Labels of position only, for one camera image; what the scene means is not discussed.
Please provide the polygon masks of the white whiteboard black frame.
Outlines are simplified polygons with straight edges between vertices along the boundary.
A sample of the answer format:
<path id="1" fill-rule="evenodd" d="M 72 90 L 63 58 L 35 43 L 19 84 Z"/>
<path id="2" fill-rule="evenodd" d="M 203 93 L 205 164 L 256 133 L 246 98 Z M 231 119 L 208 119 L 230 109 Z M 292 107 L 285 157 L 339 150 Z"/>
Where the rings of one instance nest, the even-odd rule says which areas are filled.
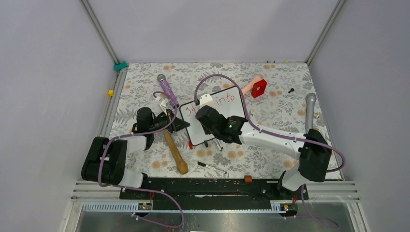
<path id="1" fill-rule="evenodd" d="M 229 116 L 244 117 L 244 109 L 240 98 L 240 90 L 237 87 L 227 88 L 225 90 L 212 93 L 210 96 L 213 99 L 214 108 L 225 118 Z M 189 101 L 180 105 L 179 113 L 181 119 L 190 124 L 186 128 L 188 137 L 193 146 L 200 145 L 205 141 L 214 139 L 211 134 L 205 134 L 201 123 L 195 118 L 200 106 L 194 101 Z"/>

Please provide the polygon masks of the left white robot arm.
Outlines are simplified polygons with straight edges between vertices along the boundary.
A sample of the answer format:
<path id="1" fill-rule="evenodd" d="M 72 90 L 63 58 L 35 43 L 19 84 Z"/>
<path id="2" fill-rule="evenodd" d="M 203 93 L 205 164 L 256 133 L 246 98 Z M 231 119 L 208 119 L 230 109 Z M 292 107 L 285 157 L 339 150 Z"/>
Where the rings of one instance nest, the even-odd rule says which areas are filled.
<path id="1" fill-rule="evenodd" d="M 150 149 L 154 134 L 167 130 L 178 132 L 190 126 L 190 123 L 178 118 L 170 109 L 155 115 L 149 107 L 137 111 L 136 123 L 132 132 L 110 140 L 107 137 L 95 137 L 81 170 L 83 180 L 131 187 L 132 193 L 139 199 L 149 195 L 150 186 L 144 182 L 144 175 L 126 168 L 126 156 L 130 153 Z"/>

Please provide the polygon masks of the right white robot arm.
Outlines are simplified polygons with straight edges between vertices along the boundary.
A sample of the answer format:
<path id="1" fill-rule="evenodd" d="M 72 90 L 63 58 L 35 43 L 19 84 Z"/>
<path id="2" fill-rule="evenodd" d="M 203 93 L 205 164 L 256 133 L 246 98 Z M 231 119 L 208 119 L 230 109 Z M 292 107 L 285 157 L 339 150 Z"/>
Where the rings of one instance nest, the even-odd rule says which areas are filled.
<path id="1" fill-rule="evenodd" d="M 326 178 L 332 151 L 317 130 L 292 133 L 257 129 L 240 116 L 225 118 L 216 109 L 204 106 L 195 115 L 205 134 L 228 144 L 255 145 L 286 154 L 299 163 L 284 171 L 277 186 L 281 198 L 291 198 L 307 182 L 321 183 Z"/>

